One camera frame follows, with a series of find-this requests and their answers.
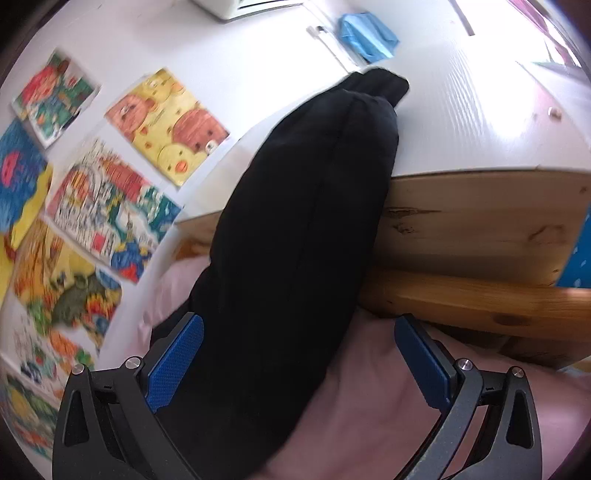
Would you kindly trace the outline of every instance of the white table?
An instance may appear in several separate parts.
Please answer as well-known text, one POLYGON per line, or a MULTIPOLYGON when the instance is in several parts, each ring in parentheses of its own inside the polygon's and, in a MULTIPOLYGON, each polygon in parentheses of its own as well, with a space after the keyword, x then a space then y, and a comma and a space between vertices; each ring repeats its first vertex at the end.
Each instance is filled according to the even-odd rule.
MULTIPOLYGON (((589 145, 561 105, 517 62, 484 40, 401 49, 377 66, 410 90, 396 108, 393 177, 478 170, 591 171, 589 145), (548 115, 558 108, 556 121, 548 115)), ((192 195, 177 222, 218 212, 275 124, 299 102, 244 135, 192 195)))
MULTIPOLYGON (((56 47, 69 53, 102 84, 97 98, 46 154, 54 186, 66 172, 70 153, 88 135, 102 137, 125 161, 174 201, 184 205, 207 173, 250 127, 299 98, 337 82, 345 71, 325 46, 307 32, 318 19, 305 7, 291 7, 220 24, 185 0, 71 0, 25 48, 0 89, 0 131, 14 113, 10 101, 56 47), (140 77, 167 67, 231 132, 180 189, 176 189, 128 144, 103 115, 140 77)), ((180 233, 172 228, 141 281, 122 281, 123 300, 101 350, 98 368, 127 358, 126 339, 143 305, 170 265, 180 233)), ((90 259, 80 248, 77 250, 90 259)), ((22 307, 8 293, 0 312, 0 351, 10 350, 5 326, 22 307)), ((50 477, 50 463, 24 449, 50 477)))

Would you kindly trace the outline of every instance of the white device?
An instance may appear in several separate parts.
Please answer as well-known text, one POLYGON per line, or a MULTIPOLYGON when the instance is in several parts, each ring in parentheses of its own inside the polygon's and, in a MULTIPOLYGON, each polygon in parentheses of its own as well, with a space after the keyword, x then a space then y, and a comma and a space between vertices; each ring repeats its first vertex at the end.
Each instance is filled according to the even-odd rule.
POLYGON ((222 21, 274 8, 301 5, 303 0, 193 0, 222 21))

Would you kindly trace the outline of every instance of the children's drawing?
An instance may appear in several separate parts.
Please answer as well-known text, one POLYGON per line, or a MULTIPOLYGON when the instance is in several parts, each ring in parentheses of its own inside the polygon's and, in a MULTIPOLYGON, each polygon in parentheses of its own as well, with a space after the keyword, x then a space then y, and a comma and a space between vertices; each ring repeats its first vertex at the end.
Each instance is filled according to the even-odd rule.
POLYGON ((5 361, 1 375, 0 413, 8 428, 15 438, 51 460, 57 408, 25 385, 5 361))
POLYGON ((98 139, 82 148, 47 207, 58 227, 134 282, 179 212, 98 139))
POLYGON ((82 328, 100 349, 121 301, 119 283, 74 252, 41 220, 33 225, 31 241, 17 266, 14 293, 35 331, 49 338, 60 354, 57 345, 64 352, 72 351, 52 336, 53 330, 82 328))
POLYGON ((12 341, 21 373, 47 395, 61 400, 72 367, 85 364, 91 370, 95 359, 90 352, 67 338, 63 332, 51 329, 47 337, 39 335, 32 320, 26 316, 14 326, 12 341))
POLYGON ((228 137, 227 130, 165 69, 138 85, 105 116, 178 186, 228 137))
POLYGON ((8 285, 10 284, 12 270, 14 270, 16 252, 8 244, 7 237, 2 236, 0 242, 0 306, 2 306, 2 302, 8 291, 8 285))
POLYGON ((18 120, 0 138, 0 234, 16 250, 41 209, 51 166, 18 120))
POLYGON ((35 134, 43 146, 48 147, 98 91, 99 86, 89 80, 72 59, 56 50, 12 105, 21 119, 28 117, 35 134))

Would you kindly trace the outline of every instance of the metal screw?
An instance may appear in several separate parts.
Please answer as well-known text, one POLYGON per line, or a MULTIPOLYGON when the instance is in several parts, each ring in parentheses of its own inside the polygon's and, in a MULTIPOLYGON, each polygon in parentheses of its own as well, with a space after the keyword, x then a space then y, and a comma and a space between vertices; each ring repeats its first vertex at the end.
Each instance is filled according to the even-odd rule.
POLYGON ((519 367, 513 367, 511 369, 511 373, 513 375, 515 375, 517 378, 523 378, 523 376, 525 375, 525 372, 523 371, 523 369, 519 368, 519 367))
POLYGON ((457 361, 457 366, 459 366, 462 370, 472 370, 474 364, 470 362, 467 358, 460 358, 457 361))
POLYGON ((72 374, 74 374, 74 375, 80 375, 83 371, 84 371, 83 364, 76 364, 72 367, 72 374))
POLYGON ((130 370, 135 370, 139 367, 142 359, 137 356, 132 356, 125 361, 125 368, 129 368, 130 370))

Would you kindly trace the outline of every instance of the wood grain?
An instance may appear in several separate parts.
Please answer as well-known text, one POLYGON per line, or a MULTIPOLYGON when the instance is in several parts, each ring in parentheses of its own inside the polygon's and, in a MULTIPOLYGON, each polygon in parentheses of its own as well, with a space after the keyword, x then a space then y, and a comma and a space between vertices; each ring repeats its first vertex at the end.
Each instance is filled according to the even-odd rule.
MULTIPOLYGON (((378 264, 406 271, 552 285, 579 237, 591 174, 478 171, 391 180, 378 264)), ((220 212, 177 226, 211 243, 220 212)))
POLYGON ((373 267, 359 304, 501 335, 591 342, 591 290, 538 287, 373 267))

